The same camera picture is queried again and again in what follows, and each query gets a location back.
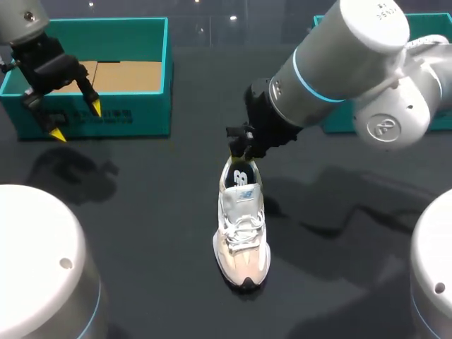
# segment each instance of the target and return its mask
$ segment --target shoelace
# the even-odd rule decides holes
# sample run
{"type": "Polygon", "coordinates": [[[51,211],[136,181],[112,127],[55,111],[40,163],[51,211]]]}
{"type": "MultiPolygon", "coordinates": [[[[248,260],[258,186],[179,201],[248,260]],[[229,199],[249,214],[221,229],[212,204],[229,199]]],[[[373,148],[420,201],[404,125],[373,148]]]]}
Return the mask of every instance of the shoelace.
{"type": "Polygon", "coordinates": [[[224,233],[229,248],[233,251],[239,251],[241,249],[251,249],[259,246],[256,238],[264,222],[262,212],[258,212],[257,218],[251,215],[244,215],[234,223],[225,218],[226,229],[224,233]]]}

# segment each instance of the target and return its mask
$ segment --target white cylindrical robot base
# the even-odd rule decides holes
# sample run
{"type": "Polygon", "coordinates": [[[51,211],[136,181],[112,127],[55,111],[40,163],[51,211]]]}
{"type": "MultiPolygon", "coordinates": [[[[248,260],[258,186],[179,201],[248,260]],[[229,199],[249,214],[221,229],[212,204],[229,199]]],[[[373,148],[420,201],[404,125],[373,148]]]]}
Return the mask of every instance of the white cylindrical robot base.
{"type": "Polygon", "coordinates": [[[60,200],[0,185],[0,248],[0,339],[107,337],[105,290],[81,225],[60,200]]]}
{"type": "Polygon", "coordinates": [[[417,222],[411,244],[411,307],[421,339],[452,338],[452,190],[417,222]]]}

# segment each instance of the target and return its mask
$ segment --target sneaker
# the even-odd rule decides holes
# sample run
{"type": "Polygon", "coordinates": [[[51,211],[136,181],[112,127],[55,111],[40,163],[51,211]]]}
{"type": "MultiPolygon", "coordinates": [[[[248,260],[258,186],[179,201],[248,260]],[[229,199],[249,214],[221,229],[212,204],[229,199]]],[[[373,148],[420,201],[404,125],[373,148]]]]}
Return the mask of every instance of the sneaker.
{"type": "Polygon", "coordinates": [[[258,287],[270,267],[261,187],[254,161],[229,158],[220,179],[213,249],[225,278],[244,290],[258,287]]]}

